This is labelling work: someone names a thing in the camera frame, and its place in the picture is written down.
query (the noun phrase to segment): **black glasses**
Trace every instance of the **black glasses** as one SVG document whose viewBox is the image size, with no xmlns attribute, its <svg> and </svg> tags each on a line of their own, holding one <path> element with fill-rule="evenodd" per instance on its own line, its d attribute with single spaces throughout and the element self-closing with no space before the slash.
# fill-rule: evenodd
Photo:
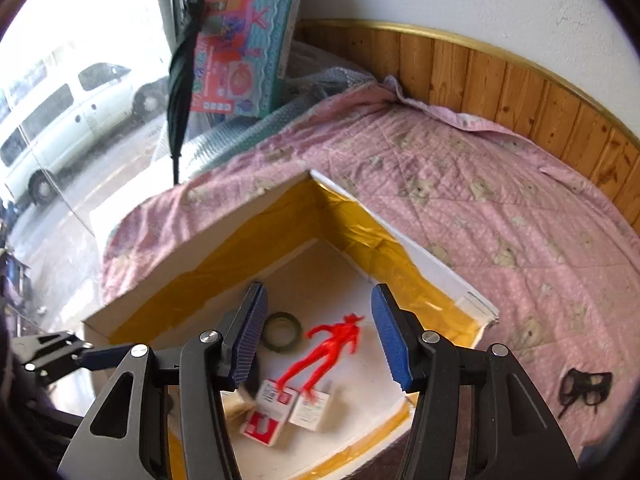
<svg viewBox="0 0 640 480">
<path fill-rule="evenodd" d="M 598 404 L 609 397 L 612 382 L 613 374 L 611 372 L 590 374 L 571 368 L 562 378 L 560 384 L 560 404 L 564 408 L 558 415 L 558 419 L 580 397 L 587 406 L 593 406 L 595 412 L 598 413 Z"/>
</svg>

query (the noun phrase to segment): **pink quilt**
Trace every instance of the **pink quilt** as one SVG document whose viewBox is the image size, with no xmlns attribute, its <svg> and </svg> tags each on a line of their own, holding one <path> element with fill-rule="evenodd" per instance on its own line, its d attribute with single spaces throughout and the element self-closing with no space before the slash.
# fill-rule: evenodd
<svg viewBox="0 0 640 480">
<path fill-rule="evenodd" d="M 611 371 L 597 413 L 560 423 L 572 449 L 597 440 L 640 371 L 640 239 L 578 173 L 495 123 L 406 100 L 388 78 L 316 105 L 223 167 L 147 200 L 110 240 L 112 301 L 178 245 L 309 168 L 427 248 L 500 309 L 480 348 L 505 342 L 551 410 L 571 367 Z"/>
</svg>

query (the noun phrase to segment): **red toy figure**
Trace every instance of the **red toy figure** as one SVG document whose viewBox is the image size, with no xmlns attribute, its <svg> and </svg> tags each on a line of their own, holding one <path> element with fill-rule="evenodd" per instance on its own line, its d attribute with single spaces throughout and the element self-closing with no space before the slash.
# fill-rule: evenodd
<svg viewBox="0 0 640 480">
<path fill-rule="evenodd" d="M 306 333 L 306 336 L 311 339 L 316 333 L 326 330 L 331 333 L 329 339 L 325 339 L 320 343 L 320 346 L 316 347 L 311 354 L 304 359 L 294 363 L 289 369 L 284 372 L 283 376 L 276 382 L 276 388 L 279 392 L 283 391 L 285 384 L 294 375 L 299 374 L 305 368 L 311 366 L 316 361 L 326 356 L 324 363 L 322 363 L 318 369 L 311 375 L 309 380 L 302 386 L 302 392 L 309 398 L 313 398 L 312 389 L 316 383 L 338 362 L 340 357 L 340 351 L 342 347 L 347 343 L 351 343 L 351 355 L 356 353 L 358 347 L 358 335 L 360 334 L 360 328 L 356 324 L 362 321 L 364 317 L 358 317 L 355 314 L 348 314 L 344 316 L 344 323 L 336 323 L 335 325 L 319 325 Z"/>
</svg>

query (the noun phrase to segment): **white van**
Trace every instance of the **white van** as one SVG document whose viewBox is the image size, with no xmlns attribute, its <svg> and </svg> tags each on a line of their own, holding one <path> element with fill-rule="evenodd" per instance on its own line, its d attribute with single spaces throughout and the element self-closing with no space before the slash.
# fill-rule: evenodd
<svg viewBox="0 0 640 480">
<path fill-rule="evenodd" d="M 97 62 L 39 83 L 0 123 L 0 180 L 14 200 L 46 204 L 50 176 L 69 166 L 131 115 L 166 104 L 166 72 Z"/>
</svg>

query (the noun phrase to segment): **car window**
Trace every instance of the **car window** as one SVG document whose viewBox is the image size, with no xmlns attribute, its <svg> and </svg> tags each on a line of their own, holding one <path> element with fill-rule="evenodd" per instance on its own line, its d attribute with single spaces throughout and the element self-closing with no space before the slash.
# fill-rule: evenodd
<svg viewBox="0 0 640 480">
<path fill-rule="evenodd" d="M 69 85 L 62 85 L 47 97 L 22 123 L 27 139 L 33 140 L 51 124 L 56 117 L 71 107 L 74 97 Z"/>
<path fill-rule="evenodd" d="M 27 97 L 38 83 L 47 77 L 47 67 L 42 60 L 35 63 L 20 79 L 9 85 L 9 94 L 14 106 Z"/>
<path fill-rule="evenodd" d="M 78 74 L 78 79 L 80 80 L 82 88 L 89 92 L 98 88 L 98 86 L 119 79 L 129 72 L 131 72 L 131 70 L 125 66 L 112 65 L 110 63 L 96 63 L 82 70 L 82 72 Z"/>
<path fill-rule="evenodd" d="M 4 95 L 3 90 L 0 90 L 0 123 L 4 121 L 10 113 L 11 108 L 9 108 L 9 103 L 6 100 L 6 95 Z"/>
<path fill-rule="evenodd" d="M 26 149 L 20 130 L 16 128 L 2 146 L 0 146 L 0 160 L 6 167 L 10 167 L 16 158 Z"/>
</svg>

